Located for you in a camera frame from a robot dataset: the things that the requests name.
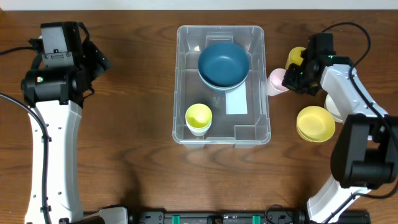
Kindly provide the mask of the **pink plastic cup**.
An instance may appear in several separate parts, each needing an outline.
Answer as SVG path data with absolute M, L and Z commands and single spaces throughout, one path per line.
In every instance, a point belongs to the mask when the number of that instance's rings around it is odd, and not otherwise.
M 267 94 L 269 96 L 276 96 L 289 90 L 282 85 L 285 73 L 286 70 L 283 68 L 277 68 L 271 72 L 266 82 Z

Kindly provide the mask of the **light blue cup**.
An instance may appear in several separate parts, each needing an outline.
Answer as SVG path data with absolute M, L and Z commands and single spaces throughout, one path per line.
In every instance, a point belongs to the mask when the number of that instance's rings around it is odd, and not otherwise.
M 206 126 L 201 127 L 201 128 L 196 128 L 196 127 L 190 125 L 189 123 L 187 123 L 187 127 L 188 127 L 189 129 L 192 129 L 192 130 L 195 130 L 195 131 L 204 131 L 204 130 L 208 130 L 208 129 L 210 128 L 210 126 L 211 126 L 211 122 L 208 123 Z

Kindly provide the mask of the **cream large bowl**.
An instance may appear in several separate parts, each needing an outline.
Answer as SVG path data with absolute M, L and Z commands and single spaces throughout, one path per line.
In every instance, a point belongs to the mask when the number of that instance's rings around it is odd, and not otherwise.
M 200 74 L 200 72 L 198 72 L 198 74 L 199 74 L 199 77 L 201 78 L 201 80 L 203 81 L 203 83 L 204 83 L 206 86 L 208 86 L 209 88 L 211 88 L 211 89 L 213 89 L 213 90 L 216 90 L 216 91 L 233 91 L 234 89 L 236 89 L 236 88 L 238 88 L 239 86 L 241 86 L 241 85 L 246 81 L 246 79 L 247 79 L 247 77 L 248 77 L 248 75 L 246 75 L 246 77 L 245 77 L 241 82 L 239 82 L 239 83 L 236 84 L 236 85 L 227 86 L 227 87 L 220 87 L 220 86 L 216 86 L 216 85 L 213 85 L 213 84 L 207 82 L 207 81 L 203 78 L 203 76 Z

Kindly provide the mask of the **yellow small bowl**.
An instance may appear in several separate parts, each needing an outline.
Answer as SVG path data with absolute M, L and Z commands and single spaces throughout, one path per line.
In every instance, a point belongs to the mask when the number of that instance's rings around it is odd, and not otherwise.
M 325 142 L 335 133 L 335 120 L 324 108 L 308 106 L 297 115 L 296 129 L 309 142 Z

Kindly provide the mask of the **white small bowl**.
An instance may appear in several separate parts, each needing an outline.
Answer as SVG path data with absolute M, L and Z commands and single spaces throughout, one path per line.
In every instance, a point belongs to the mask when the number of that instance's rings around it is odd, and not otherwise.
M 325 98 L 324 108 L 332 115 L 335 122 L 337 123 L 343 122 L 341 115 L 330 95 L 327 95 Z

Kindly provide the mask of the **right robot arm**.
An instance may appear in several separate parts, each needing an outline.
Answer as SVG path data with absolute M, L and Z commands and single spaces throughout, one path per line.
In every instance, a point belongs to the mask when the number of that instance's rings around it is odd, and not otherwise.
M 397 117 L 382 109 L 365 89 L 350 58 L 332 50 L 303 49 L 298 62 L 287 68 L 283 86 L 297 93 L 331 96 L 343 120 L 343 128 L 330 161 L 331 176 L 309 198 L 296 223 L 337 223 L 360 197 L 386 199 L 397 192 L 373 195 L 397 177 Z

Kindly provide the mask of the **white plastic cup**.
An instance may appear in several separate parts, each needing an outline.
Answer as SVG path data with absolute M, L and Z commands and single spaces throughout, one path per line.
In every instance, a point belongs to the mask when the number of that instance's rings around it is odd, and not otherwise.
M 204 136 L 207 133 L 207 131 L 208 131 L 208 130 L 195 131 L 195 130 L 192 130 L 192 129 L 189 129 L 189 130 L 194 136 L 197 136 L 197 137 Z

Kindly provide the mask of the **yellow cup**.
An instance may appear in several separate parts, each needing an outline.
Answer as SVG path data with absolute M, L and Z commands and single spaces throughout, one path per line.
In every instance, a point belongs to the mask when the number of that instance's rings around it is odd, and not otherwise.
M 210 108 L 201 103 L 191 105 L 185 113 L 186 123 L 196 128 L 206 126 L 212 121 L 212 117 L 213 115 Z
M 287 70 L 290 64 L 294 63 L 296 65 L 301 65 L 303 62 L 303 58 L 301 56 L 302 52 L 306 50 L 305 47 L 295 47 L 293 48 L 287 57 L 287 62 L 285 64 L 285 69 Z

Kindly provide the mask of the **dark blue bowl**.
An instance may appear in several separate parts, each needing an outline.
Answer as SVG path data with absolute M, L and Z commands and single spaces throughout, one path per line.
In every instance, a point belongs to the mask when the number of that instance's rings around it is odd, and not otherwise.
M 207 83 L 207 82 L 204 82 L 204 84 L 209 89 L 211 89 L 213 91 L 217 91 L 217 92 L 220 92 L 220 93 L 231 93 L 231 92 L 237 90 L 240 86 L 244 85 L 244 82 L 241 82 L 241 83 L 239 83 L 239 84 L 237 84 L 235 86 L 229 86 L 229 87 L 219 87 L 219 86 L 215 86 L 215 85 L 212 85 L 210 83 Z
M 244 49 L 231 42 L 217 42 L 199 56 L 201 78 L 217 88 L 232 88 L 245 81 L 250 61 Z

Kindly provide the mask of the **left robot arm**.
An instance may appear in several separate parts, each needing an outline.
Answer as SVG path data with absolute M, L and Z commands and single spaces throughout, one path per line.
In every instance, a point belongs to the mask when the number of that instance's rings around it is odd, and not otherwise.
M 33 140 L 32 187 L 25 223 L 128 223 L 126 207 L 85 215 L 77 175 L 78 130 L 86 91 L 110 61 L 81 22 L 40 26 L 39 54 L 21 81 Z

